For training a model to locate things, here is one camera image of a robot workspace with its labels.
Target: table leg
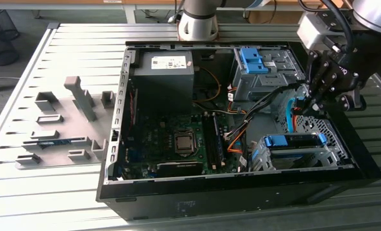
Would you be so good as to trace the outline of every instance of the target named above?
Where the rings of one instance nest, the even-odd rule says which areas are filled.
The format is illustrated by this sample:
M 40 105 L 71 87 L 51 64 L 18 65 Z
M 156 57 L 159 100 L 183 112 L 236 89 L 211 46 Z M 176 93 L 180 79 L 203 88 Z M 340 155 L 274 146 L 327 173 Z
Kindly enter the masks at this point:
M 127 23 L 135 24 L 138 23 L 135 16 L 135 5 L 124 5 L 126 15 L 127 15 Z
M 32 11 L 32 15 L 36 19 L 42 18 L 42 10 L 31 10 Z

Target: metal table surface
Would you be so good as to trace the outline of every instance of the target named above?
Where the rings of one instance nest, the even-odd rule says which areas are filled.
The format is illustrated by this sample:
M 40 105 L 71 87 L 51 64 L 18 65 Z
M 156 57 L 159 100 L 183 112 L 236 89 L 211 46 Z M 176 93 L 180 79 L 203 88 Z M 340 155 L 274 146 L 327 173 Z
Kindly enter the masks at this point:
M 296 30 L 290 25 L 220 26 L 227 41 L 299 41 Z M 178 226 L 183 230 L 381 230 L 381 180 L 312 206 L 127 223 L 95 201 L 99 164 L 15 168 L 16 156 L 24 152 L 15 146 L 30 131 L 27 121 L 15 119 L 34 116 L 36 89 L 50 88 L 60 77 L 80 75 L 82 85 L 94 94 L 116 90 L 130 40 L 176 40 L 175 26 L 62 24 L 47 30 L 0 115 L 0 230 L 178 230 Z M 348 117 L 381 168 L 379 76 L 372 77 L 363 94 L 368 109 Z

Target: wire bundle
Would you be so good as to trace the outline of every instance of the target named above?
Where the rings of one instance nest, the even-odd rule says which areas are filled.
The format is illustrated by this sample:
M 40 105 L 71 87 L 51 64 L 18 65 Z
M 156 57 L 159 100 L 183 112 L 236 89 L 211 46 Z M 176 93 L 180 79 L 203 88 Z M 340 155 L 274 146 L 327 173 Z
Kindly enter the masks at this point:
M 243 117 L 242 124 L 230 133 L 226 134 L 226 139 L 230 139 L 230 137 L 232 137 L 232 136 L 235 136 L 238 134 L 238 136 L 235 137 L 235 139 L 231 142 L 231 145 L 228 146 L 228 151 L 230 152 L 243 153 L 243 150 L 234 149 L 234 145 L 235 145 L 238 140 L 240 140 L 242 141 L 242 145 L 247 147 L 246 138 L 242 139 L 242 137 L 246 134 L 246 131 L 247 131 L 250 122 L 254 119 L 255 113 L 259 112 L 262 109 L 264 109 L 272 103 L 272 101 L 275 100 L 275 98 L 278 97 L 278 95 L 280 93 L 283 93 L 286 90 L 298 89 L 299 86 L 300 86 L 300 83 L 295 83 L 295 84 L 290 84 L 288 86 L 279 87 L 271 93 L 268 93 L 254 104 L 254 106 L 251 107 L 251 109 L 248 110 L 248 112 L 246 113 L 246 115 Z

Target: orange wire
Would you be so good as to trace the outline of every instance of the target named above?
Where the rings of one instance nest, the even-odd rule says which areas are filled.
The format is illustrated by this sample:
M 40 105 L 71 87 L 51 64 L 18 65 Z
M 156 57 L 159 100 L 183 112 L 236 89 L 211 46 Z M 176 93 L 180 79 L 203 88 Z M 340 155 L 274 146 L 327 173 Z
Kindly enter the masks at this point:
M 232 109 L 231 109 L 231 104 L 232 104 L 232 102 L 230 102 L 230 104 L 228 104 L 228 111 L 232 112 L 232 113 L 235 113 L 235 112 L 238 112 L 238 111 L 232 111 Z
M 232 146 L 235 145 L 236 141 L 239 140 L 239 138 L 242 137 L 243 133 L 247 131 L 247 128 L 246 127 L 242 132 L 239 133 L 238 137 L 235 138 L 234 142 L 231 143 L 230 147 L 228 147 L 228 151 L 232 149 Z
M 238 150 L 238 149 L 230 149 L 228 151 L 232 152 L 232 153 L 243 153 L 243 151 Z
M 218 79 L 216 75 L 214 75 L 214 73 L 208 69 L 206 69 L 204 67 L 200 67 L 200 68 L 204 69 L 211 74 L 211 76 L 215 78 L 215 81 L 218 83 L 216 95 L 212 98 L 204 99 L 204 100 L 194 100 L 194 102 L 203 103 L 203 102 L 208 102 L 208 101 L 216 99 L 216 97 L 220 95 L 220 93 L 222 93 L 222 83 L 219 82 L 219 79 Z

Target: sticker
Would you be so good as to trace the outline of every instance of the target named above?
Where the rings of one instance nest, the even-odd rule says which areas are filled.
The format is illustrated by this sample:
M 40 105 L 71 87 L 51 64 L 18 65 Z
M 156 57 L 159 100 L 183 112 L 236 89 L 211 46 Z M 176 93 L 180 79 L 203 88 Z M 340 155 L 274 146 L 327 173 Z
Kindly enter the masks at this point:
M 234 94 L 232 94 L 232 93 L 228 93 L 228 100 L 230 100 L 231 102 L 234 102 Z
M 151 69 L 187 69 L 186 56 L 155 56 L 151 61 Z
M 266 64 L 266 66 L 276 66 L 275 62 L 264 62 L 263 64 Z
M 39 145 L 55 145 L 55 142 L 42 142 Z
M 248 161 L 243 156 L 240 157 L 240 163 L 247 167 Z

